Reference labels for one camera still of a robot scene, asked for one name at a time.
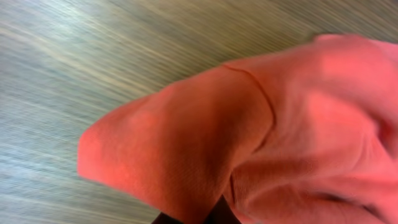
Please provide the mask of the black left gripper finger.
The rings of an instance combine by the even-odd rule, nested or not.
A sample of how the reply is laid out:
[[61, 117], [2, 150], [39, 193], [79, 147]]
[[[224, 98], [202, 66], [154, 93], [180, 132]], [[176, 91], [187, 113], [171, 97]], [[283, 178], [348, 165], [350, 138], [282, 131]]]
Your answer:
[[[221, 197], [206, 218], [196, 222], [198, 224], [241, 224], [229, 207], [226, 199]], [[183, 224], [180, 220], [160, 213], [152, 224]]]

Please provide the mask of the red t-shirt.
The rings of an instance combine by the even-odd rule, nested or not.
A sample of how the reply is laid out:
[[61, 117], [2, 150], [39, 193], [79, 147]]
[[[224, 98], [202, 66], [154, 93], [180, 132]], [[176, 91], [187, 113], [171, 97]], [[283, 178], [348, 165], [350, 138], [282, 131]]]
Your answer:
[[319, 35], [125, 104], [77, 171], [182, 223], [397, 222], [397, 45]]

